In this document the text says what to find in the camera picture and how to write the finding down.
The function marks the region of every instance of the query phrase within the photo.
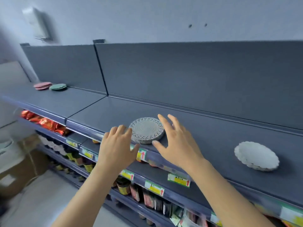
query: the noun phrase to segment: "forearm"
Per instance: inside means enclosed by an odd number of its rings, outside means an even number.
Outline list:
[[[93,226],[118,174],[115,170],[97,164],[52,227]]]
[[[196,159],[189,167],[188,174],[199,186],[224,227],[274,226],[209,161]]]

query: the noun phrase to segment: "white wall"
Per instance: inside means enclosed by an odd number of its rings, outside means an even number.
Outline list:
[[[52,44],[302,40],[303,0],[0,0],[0,26],[21,64],[35,39],[21,10],[46,13]]]

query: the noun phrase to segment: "right hand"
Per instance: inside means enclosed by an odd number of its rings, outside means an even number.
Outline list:
[[[179,123],[176,117],[168,115],[173,126],[162,115],[158,114],[158,118],[163,124],[169,145],[165,148],[158,141],[153,141],[152,144],[163,158],[185,171],[193,165],[193,162],[203,159],[203,155],[191,133]]]

